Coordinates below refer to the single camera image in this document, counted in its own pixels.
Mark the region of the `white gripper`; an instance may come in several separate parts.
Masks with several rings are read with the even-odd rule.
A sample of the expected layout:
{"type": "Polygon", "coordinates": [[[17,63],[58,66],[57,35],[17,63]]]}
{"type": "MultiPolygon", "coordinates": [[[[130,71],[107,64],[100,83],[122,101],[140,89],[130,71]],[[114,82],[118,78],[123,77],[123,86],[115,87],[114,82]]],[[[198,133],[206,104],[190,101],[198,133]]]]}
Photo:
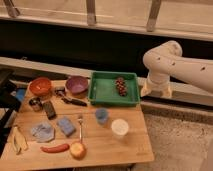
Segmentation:
{"type": "Polygon", "coordinates": [[[170,77],[165,74],[149,73],[141,89],[140,96],[144,97],[152,91],[160,92],[162,97],[172,98],[170,77]]]}

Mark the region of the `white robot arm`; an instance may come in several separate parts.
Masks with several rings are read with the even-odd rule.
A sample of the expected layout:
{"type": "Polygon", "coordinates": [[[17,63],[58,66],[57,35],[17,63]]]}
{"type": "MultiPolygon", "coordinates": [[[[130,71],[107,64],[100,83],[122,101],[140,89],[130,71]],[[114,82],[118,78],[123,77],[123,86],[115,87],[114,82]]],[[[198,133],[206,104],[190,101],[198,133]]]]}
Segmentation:
{"type": "Polygon", "coordinates": [[[168,41],[144,54],[143,64],[149,72],[142,97],[159,91],[163,97],[171,98],[171,77],[213,93],[213,60],[186,58],[182,53],[178,42],[168,41]]]}

